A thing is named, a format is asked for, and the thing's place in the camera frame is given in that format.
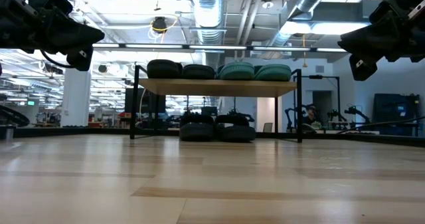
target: floor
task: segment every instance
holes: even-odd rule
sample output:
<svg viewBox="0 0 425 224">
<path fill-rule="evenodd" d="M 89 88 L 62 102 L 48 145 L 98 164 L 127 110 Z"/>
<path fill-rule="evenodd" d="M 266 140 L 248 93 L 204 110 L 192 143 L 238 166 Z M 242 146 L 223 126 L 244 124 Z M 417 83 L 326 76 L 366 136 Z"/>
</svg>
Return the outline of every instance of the floor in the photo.
<svg viewBox="0 0 425 224">
<path fill-rule="evenodd" d="M 425 149 L 81 135 L 0 143 L 0 223 L 425 223 Z"/>
</svg>

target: shelf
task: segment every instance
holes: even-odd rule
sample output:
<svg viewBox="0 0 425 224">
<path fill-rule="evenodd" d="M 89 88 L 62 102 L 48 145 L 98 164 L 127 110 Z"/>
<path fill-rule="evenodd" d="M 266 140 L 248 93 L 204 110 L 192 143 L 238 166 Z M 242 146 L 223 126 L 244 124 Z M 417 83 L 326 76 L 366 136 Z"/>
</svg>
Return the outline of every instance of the shelf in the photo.
<svg viewBox="0 0 425 224">
<path fill-rule="evenodd" d="M 279 97 L 297 88 L 296 82 L 187 80 L 142 78 L 139 84 L 154 94 Z"/>
</svg>

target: ceiling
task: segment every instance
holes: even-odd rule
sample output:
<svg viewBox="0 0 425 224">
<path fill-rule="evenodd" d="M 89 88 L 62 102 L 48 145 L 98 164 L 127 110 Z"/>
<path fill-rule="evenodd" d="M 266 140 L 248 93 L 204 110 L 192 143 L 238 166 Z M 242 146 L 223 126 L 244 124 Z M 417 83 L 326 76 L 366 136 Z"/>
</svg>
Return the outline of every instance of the ceiling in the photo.
<svg viewBox="0 0 425 224">
<path fill-rule="evenodd" d="M 103 30 L 106 38 L 102 43 L 177 43 L 195 44 L 198 42 L 197 32 L 191 31 L 196 27 L 193 15 L 193 5 L 187 0 L 70 0 L 74 10 L 70 16 L 78 22 L 85 22 L 90 26 Z M 254 20 L 255 28 L 251 30 L 248 43 L 252 41 L 267 41 L 278 31 L 279 14 L 282 5 L 289 0 L 272 0 L 273 7 L 265 9 L 259 6 Z M 362 0 L 323 0 L 322 2 L 334 3 L 358 3 Z M 225 25 L 224 43 L 234 45 L 239 24 L 242 18 L 244 0 L 225 0 Z M 160 39 L 149 38 L 150 22 L 155 17 L 165 17 L 170 28 Z M 307 47 L 335 47 L 337 48 L 337 35 L 306 34 L 292 36 L 289 42 L 292 46 Z M 329 58 L 333 54 L 312 53 L 309 58 Z M 290 58 L 299 58 L 302 53 L 293 53 Z M 65 63 L 66 57 L 51 55 L 58 61 Z M 108 105 L 118 109 L 123 107 L 124 95 L 117 94 L 128 87 L 121 79 L 133 78 L 134 64 L 145 66 L 155 58 L 168 58 L 182 64 L 202 63 L 203 53 L 157 53 L 157 52 L 125 52 L 125 51 L 95 51 L 92 58 L 92 106 Z M 48 73 L 44 64 L 44 58 L 40 52 L 27 54 L 23 51 L 0 50 L 0 62 L 3 65 L 4 75 L 53 77 L 50 79 L 25 78 L 16 81 L 2 79 L 2 92 L 10 97 L 43 97 L 46 90 L 49 94 L 59 96 L 54 102 L 41 102 L 45 106 L 55 108 L 60 106 L 63 90 L 63 75 Z M 98 71 L 100 65 L 111 67 L 107 73 Z M 102 78 L 116 78 L 116 80 L 101 80 Z M 12 90 L 32 90 L 17 92 Z"/>
</svg>

